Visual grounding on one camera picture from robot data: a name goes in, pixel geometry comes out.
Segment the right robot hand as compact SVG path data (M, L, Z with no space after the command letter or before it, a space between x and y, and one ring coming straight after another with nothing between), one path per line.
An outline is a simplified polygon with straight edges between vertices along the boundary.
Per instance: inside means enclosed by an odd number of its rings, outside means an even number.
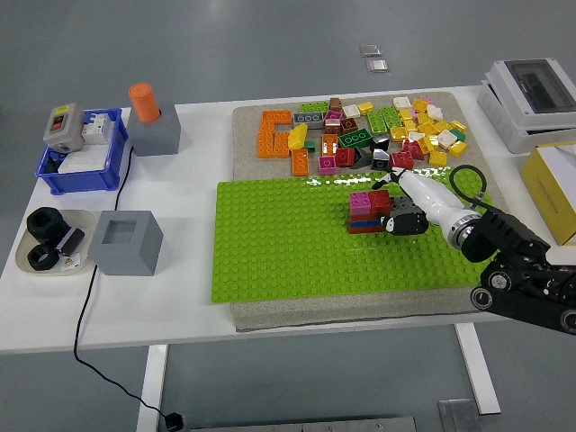
M476 211L467 209L444 184L427 176L405 168L392 167L373 184L372 189L380 189L389 183L398 184L426 214L427 220L441 228L444 238L452 242L454 247L457 231L472 219L479 218Z

